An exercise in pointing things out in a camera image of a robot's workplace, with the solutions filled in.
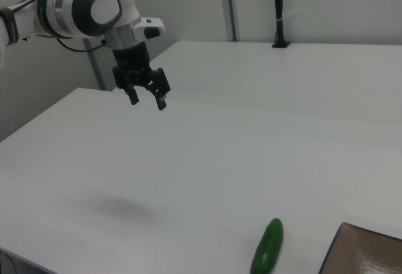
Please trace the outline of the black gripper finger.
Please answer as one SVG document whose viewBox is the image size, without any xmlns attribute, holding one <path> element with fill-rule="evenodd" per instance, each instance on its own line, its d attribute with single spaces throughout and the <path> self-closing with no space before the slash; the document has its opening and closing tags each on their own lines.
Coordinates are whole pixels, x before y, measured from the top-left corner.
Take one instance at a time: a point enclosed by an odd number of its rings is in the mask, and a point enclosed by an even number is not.
<svg viewBox="0 0 402 274">
<path fill-rule="evenodd" d="M 150 72 L 148 90 L 154 95 L 156 104 L 160 111 L 166 107 L 166 95 L 171 90 L 165 72 L 162 68 Z"/>
<path fill-rule="evenodd" d="M 139 102 L 139 98 L 136 90 L 134 89 L 135 84 L 133 82 L 131 73 L 119 67 L 114 67 L 112 69 L 112 73 L 114 75 L 117 88 L 126 93 L 132 105 L 137 104 Z"/>
</svg>

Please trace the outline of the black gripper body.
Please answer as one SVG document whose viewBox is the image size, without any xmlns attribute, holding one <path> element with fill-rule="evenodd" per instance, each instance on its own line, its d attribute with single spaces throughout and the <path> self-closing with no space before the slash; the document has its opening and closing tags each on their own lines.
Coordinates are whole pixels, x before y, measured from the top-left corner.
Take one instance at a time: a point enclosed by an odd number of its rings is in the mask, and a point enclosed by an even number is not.
<svg viewBox="0 0 402 274">
<path fill-rule="evenodd" d="M 148 47 L 143 41 L 131 48 L 112 50 L 116 66 L 112 68 L 117 87 L 147 87 L 151 83 Z"/>
</svg>

